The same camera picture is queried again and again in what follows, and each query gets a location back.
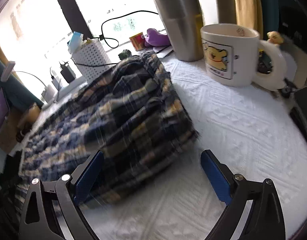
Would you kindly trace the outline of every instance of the teal curtain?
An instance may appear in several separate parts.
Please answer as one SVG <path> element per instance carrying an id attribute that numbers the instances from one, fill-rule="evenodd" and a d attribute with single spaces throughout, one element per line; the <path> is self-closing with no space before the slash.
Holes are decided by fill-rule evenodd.
<path id="1" fill-rule="evenodd" d="M 0 61 L 0 77 L 3 71 L 4 64 Z M 8 78 L 7 82 L 0 81 L 0 88 L 1 87 L 4 89 L 7 99 L 21 112 L 25 112 L 34 102 L 36 102 L 39 107 L 43 105 L 42 101 L 34 96 L 12 74 Z"/>

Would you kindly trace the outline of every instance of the yellow bear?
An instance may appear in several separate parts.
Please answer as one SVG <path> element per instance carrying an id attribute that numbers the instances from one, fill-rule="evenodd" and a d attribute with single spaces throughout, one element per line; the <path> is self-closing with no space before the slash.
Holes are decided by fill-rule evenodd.
<path id="1" fill-rule="evenodd" d="M 207 63 L 221 71 L 227 71 L 227 51 L 225 49 L 216 49 L 212 46 L 204 44 L 204 53 Z"/>

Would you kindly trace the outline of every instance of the mug rim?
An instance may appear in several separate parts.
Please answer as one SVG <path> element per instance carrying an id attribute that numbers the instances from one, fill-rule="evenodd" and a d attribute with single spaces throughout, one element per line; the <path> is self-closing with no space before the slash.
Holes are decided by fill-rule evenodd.
<path id="1" fill-rule="evenodd" d="M 212 33 L 212 32 L 209 32 L 209 31 L 206 31 L 204 30 L 205 27 L 209 27 L 209 26 L 221 26 L 221 25 L 234 25 L 234 26 L 238 26 L 240 28 L 243 28 L 243 29 L 247 29 L 247 30 L 250 30 L 252 33 L 254 33 L 254 36 L 232 36 L 232 35 L 224 35 L 224 34 L 218 34 L 218 33 Z M 200 29 L 201 32 L 204 32 L 206 34 L 210 34 L 210 35 L 215 35 L 215 36 L 222 36 L 222 37 L 231 37 L 231 38 L 243 38 L 243 39 L 254 39 L 254 38 L 260 38 L 260 34 L 258 31 L 252 29 L 252 28 L 248 28 L 248 27 L 244 27 L 244 26 L 241 26 L 241 25 L 237 25 L 237 24 L 234 24 L 234 23 L 216 23 L 216 24 L 208 24 L 208 25 L 205 25 L 203 26 L 201 29 Z"/>

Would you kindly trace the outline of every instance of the blue gripper pad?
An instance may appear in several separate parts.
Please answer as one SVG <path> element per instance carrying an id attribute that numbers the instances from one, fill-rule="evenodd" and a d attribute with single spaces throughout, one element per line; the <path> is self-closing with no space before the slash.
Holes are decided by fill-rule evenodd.
<path id="1" fill-rule="evenodd" d="M 76 194 L 74 196 L 74 202 L 76 205 L 87 198 L 92 185 L 95 183 L 96 178 L 101 170 L 103 162 L 104 154 L 102 152 L 98 152 L 85 169 L 85 172 L 77 181 L 75 186 Z"/>
<path id="2" fill-rule="evenodd" d="M 203 151 L 200 157 L 201 166 L 206 173 L 217 197 L 228 206 L 231 203 L 230 185 L 214 163 L 207 151 Z"/>

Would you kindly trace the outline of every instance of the purple plush toy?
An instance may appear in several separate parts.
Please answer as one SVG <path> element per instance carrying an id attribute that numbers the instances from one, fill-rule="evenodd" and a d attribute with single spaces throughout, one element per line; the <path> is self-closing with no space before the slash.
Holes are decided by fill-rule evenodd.
<path id="1" fill-rule="evenodd" d="M 147 30 L 147 37 L 145 38 L 145 46 L 168 46 L 170 45 L 169 37 L 167 34 L 161 34 L 156 29 L 149 28 Z"/>

